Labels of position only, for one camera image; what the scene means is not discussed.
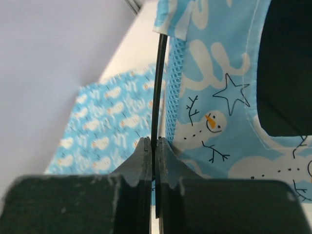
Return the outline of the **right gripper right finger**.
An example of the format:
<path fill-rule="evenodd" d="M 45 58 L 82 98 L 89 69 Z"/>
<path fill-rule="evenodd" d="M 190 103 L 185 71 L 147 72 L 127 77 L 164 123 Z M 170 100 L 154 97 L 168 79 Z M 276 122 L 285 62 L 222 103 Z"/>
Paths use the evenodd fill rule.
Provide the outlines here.
<path fill-rule="evenodd" d="M 155 151 L 156 218 L 162 234 L 309 234 L 293 189 L 276 180 L 205 179 L 167 139 Z"/>

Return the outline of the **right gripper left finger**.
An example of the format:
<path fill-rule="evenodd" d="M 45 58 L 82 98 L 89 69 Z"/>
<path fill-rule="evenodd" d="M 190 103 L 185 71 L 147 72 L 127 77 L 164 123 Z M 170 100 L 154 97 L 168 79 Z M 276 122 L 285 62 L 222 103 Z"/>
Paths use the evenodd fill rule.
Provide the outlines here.
<path fill-rule="evenodd" d="M 3 234 L 148 234 L 152 150 L 141 138 L 107 175 L 24 175 L 0 201 Z"/>

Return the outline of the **blue snowman patterned mat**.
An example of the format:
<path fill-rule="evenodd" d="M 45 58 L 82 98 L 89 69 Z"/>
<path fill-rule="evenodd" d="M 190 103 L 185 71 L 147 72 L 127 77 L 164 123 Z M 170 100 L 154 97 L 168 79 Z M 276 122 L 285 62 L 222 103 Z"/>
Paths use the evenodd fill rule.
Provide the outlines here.
<path fill-rule="evenodd" d="M 46 174 L 107 174 L 151 135 L 156 66 L 80 88 Z"/>

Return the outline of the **blue patterned pet tent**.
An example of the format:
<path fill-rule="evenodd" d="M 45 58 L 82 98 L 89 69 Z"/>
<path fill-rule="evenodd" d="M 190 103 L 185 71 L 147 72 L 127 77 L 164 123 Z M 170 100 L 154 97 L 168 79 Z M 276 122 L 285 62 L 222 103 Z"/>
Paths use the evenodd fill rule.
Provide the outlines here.
<path fill-rule="evenodd" d="M 160 0 L 166 138 L 203 178 L 272 179 L 312 201 L 312 3 Z"/>

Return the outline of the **black tent pole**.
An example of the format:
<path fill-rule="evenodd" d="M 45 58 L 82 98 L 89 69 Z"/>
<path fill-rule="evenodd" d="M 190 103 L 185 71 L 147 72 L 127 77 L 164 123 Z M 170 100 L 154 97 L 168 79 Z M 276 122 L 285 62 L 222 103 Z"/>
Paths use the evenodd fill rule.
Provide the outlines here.
<path fill-rule="evenodd" d="M 165 34 L 159 35 L 157 58 L 156 58 L 156 71 L 155 71 L 155 83 L 154 83 L 154 95 L 153 95 L 153 107 L 152 107 L 152 127 L 151 127 L 151 148 L 152 148 L 152 171 L 153 180 L 156 183 L 156 147 L 158 140 L 158 117 L 160 107 L 160 95 L 161 85 L 163 77 L 164 60 L 166 53 L 168 36 Z"/>

